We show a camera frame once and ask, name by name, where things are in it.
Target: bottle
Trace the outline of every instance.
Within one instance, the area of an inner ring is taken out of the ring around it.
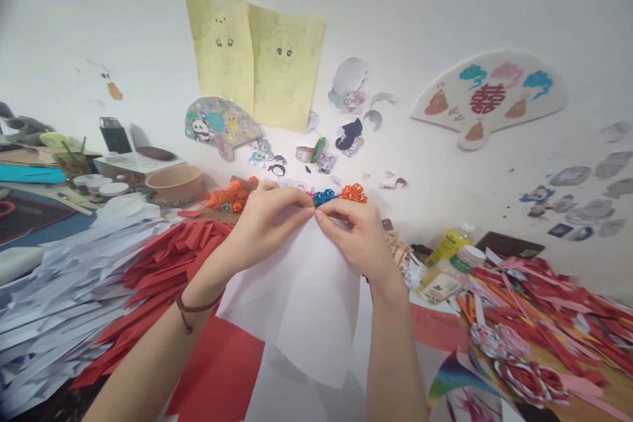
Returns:
[[[454,227],[446,231],[444,239],[425,262],[427,267],[436,264],[440,259],[454,256],[460,250],[460,247],[472,245],[473,236],[471,232],[474,230],[475,226],[464,222],[460,227]]]
[[[429,303],[437,305],[466,288],[468,274],[485,260],[485,254],[477,247],[465,245],[453,257],[442,258],[428,269],[415,292]]]

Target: wall decoration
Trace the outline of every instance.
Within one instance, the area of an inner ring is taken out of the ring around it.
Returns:
[[[567,105],[561,77],[534,56],[502,51],[477,56],[441,76],[411,117],[460,132],[458,146],[477,150],[490,134]]]
[[[574,165],[558,172],[549,181],[552,186],[576,186],[587,181],[591,176],[591,168]]]
[[[225,160],[233,149],[262,136],[259,126],[237,104],[219,97],[196,99],[187,109],[185,135],[214,146]]]
[[[593,175],[602,179],[614,177],[628,165],[631,157],[633,157],[633,152],[631,151],[609,154],[602,162],[598,163]]]

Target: gray drawing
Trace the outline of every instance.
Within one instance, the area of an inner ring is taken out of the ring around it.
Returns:
[[[611,183],[602,195],[618,199],[622,195],[630,195],[631,193],[633,193],[633,178],[624,178]]]
[[[600,131],[605,136],[605,143],[615,143],[626,137],[633,129],[631,122],[616,122],[611,125],[607,125]]]
[[[600,229],[598,229],[598,234],[600,237],[610,237],[620,232],[620,229],[622,229],[625,225],[626,220],[624,219],[603,222]]]
[[[615,209],[611,206],[612,203],[611,200],[595,199],[587,206],[572,209],[565,215],[565,219],[581,226],[597,224],[613,216]]]
[[[602,179],[614,177],[628,165],[628,161],[631,157],[633,157],[633,152],[615,152],[609,154],[602,162],[598,163],[593,174]]]
[[[591,176],[591,168],[574,165],[558,172],[549,181],[552,186],[576,186],[587,181]]]

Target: green object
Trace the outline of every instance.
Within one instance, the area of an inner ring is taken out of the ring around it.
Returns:
[[[321,150],[323,150],[323,147],[325,147],[325,137],[321,137],[320,139],[316,141],[315,151],[312,152],[312,155],[310,156],[310,163],[317,162],[318,154],[321,153]]]

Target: sticker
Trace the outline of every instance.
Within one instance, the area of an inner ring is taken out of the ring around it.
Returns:
[[[565,215],[565,219],[572,224],[580,224],[581,226],[598,224],[613,216],[615,209],[611,206],[612,203],[611,200],[595,199],[587,206],[572,209]]]
[[[623,121],[607,125],[600,133],[605,137],[605,143],[615,143],[630,134],[632,129],[631,122]]]
[[[343,152],[343,155],[350,158],[352,155],[356,154],[364,142],[361,138],[361,134],[363,133],[363,124],[360,119],[356,119],[354,122],[350,122],[342,128],[343,135],[339,136],[334,144],[338,150]]]
[[[600,237],[611,237],[620,232],[626,225],[626,220],[615,220],[615,221],[606,221],[600,225],[600,229],[598,229],[598,235]]]
[[[375,110],[368,110],[363,116],[363,120],[368,119],[374,123],[374,132],[377,131],[382,125],[382,114]]]
[[[402,189],[407,186],[407,181],[404,178],[391,178],[382,180],[378,186],[382,189]]]
[[[552,209],[557,213],[566,213],[577,205],[578,203],[574,202],[574,195],[564,195],[561,199],[552,204]]]
[[[274,175],[284,176],[286,174],[286,167],[279,164],[274,164],[268,167],[268,171],[272,171]]]
[[[398,103],[398,98],[389,92],[379,92],[378,94],[374,94],[371,98],[371,102],[369,103],[369,108],[374,107],[374,104],[377,102],[385,101],[393,106]]]
[[[318,126],[318,121],[319,121],[318,115],[314,111],[310,111],[306,133],[312,132]]]
[[[592,227],[581,227],[578,231],[569,236],[570,241],[585,241],[593,235]]]
[[[593,175],[602,179],[614,177],[628,165],[628,161],[631,157],[633,157],[633,152],[615,152],[609,154],[602,162],[598,163]]]
[[[253,150],[255,150],[249,158],[251,165],[262,166],[262,162],[269,162],[274,159],[275,154],[272,152],[270,142],[266,138],[260,138],[259,140],[249,144]]]
[[[554,237],[561,238],[569,234],[569,232],[573,230],[574,228],[572,226],[568,226],[563,223],[558,223],[556,226],[552,227],[547,233]]]
[[[477,56],[441,76],[411,117],[460,132],[458,146],[477,150],[491,133],[567,106],[561,77],[532,55],[501,51]]]
[[[343,107],[341,107],[341,112],[360,114],[363,111],[364,103],[364,91],[347,91],[345,94],[343,94]]]
[[[185,135],[216,147],[224,160],[232,160],[234,148],[260,138],[262,133],[257,123],[235,103],[206,97],[189,106]]]
[[[602,194],[607,198],[619,199],[622,195],[630,195],[633,193],[633,178],[624,178],[615,183],[611,183],[607,190]]]
[[[302,163],[309,163],[312,152],[314,151],[315,149],[311,147],[298,146],[295,151],[295,157]]]
[[[552,186],[576,186],[587,181],[591,176],[591,168],[581,165],[574,165],[558,172],[549,181]]]
[[[336,157],[334,155],[319,154],[318,158],[316,159],[318,172],[323,173],[324,175],[329,175],[330,171],[334,167],[335,161]]]

